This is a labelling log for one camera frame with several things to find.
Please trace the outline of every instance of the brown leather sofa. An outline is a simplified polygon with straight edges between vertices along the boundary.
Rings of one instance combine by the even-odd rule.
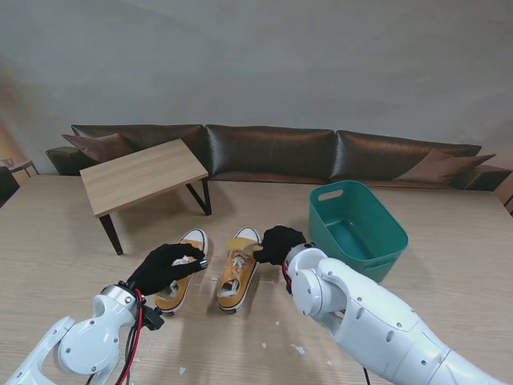
[[[85,137],[117,132],[136,151],[181,138],[211,180],[326,184],[349,179],[373,186],[493,191],[511,173],[479,166],[452,186],[395,181],[433,148],[455,156],[474,156],[481,147],[349,131],[215,124],[71,127],[77,136]],[[52,148],[46,154],[60,175],[77,176],[81,169],[96,164],[75,148]]]

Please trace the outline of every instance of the throw pillow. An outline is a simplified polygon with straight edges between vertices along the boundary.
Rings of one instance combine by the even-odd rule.
[[[424,159],[413,168],[394,180],[411,182],[450,184],[457,176],[469,172],[494,155],[452,156],[437,150],[431,150]]]
[[[63,135],[63,138],[97,162],[107,162],[134,152],[120,134],[94,139],[73,135]]]

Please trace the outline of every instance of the gray wall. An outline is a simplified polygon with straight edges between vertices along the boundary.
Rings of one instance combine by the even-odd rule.
[[[269,124],[482,144],[513,168],[511,0],[3,0],[0,124]]]

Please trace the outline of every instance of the shoe sole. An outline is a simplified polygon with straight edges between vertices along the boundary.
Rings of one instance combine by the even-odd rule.
[[[200,231],[202,234],[203,234],[203,239],[204,239],[204,242],[203,242],[203,249],[201,251],[204,252],[205,248],[207,247],[207,242],[208,242],[208,238],[207,238],[207,234],[205,231],[203,231],[202,229],[192,229],[190,231],[188,231],[186,234],[184,234],[183,237],[180,238],[180,240],[178,241],[178,243],[180,243],[187,234],[189,234],[191,231],[193,230],[198,230]],[[192,276],[191,276],[191,279],[189,280],[189,283],[187,284],[187,287],[185,288],[185,293],[184,293],[184,297],[182,298],[182,300],[180,301],[180,303],[174,307],[173,309],[167,309],[167,310],[164,310],[164,309],[160,309],[160,311],[162,311],[162,314],[165,314],[165,315],[169,315],[169,316],[172,316],[172,315],[175,315],[178,310],[181,309],[182,305],[184,304],[185,302],[185,297],[187,297],[187,290],[189,290],[189,286],[191,285],[191,281],[192,281]]]
[[[235,237],[233,237],[233,239],[237,238],[239,236],[240,233],[242,233],[242,231],[244,229],[251,229],[255,232],[256,234],[256,238],[257,238],[257,241],[260,243],[261,240],[260,240],[260,234],[253,228],[253,227],[243,227],[242,229],[239,230],[239,232],[237,234],[235,234]],[[255,264],[255,267],[253,268],[253,271],[251,272],[251,277],[249,277],[249,282],[248,282],[248,285],[246,286],[246,290],[244,292],[244,295],[242,296],[242,299],[239,301],[239,303],[237,303],[235,306],[232,306],[232,307],[223,307],[219,304],[219,302],[217,303],[217,305],[219,306],[219,308],[224,311],[225,313],[228,313],[228,314],[235,314],[237,311],[239,311],[242,306],[244,305],[244,300],[246,299],[246,294],[248,293],[249,291],[249,287],[251,286],[251,281],[253,280],[253,276],[255,275],[255,272],[257,271],[257,267],[260,263],[257,262]]]

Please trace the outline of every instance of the black glove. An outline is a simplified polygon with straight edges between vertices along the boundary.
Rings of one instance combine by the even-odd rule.
[[[306,243],[301,231],[285,226],[274,226],[266,230],[262,240],[262,250],[255,251],[253,256],[260,263],[281,265],[289,251],[301,243]]]
[[[172,263],[185,256],[198,261],[175,265]],[[200,260],[205,254],[200,249],[186,243],[161,245],[148,254],[146,259],[128,278],[127,284],[139,289],[142,295],[151,295],[169,287],[175,280],[187,277],[201,270]]]

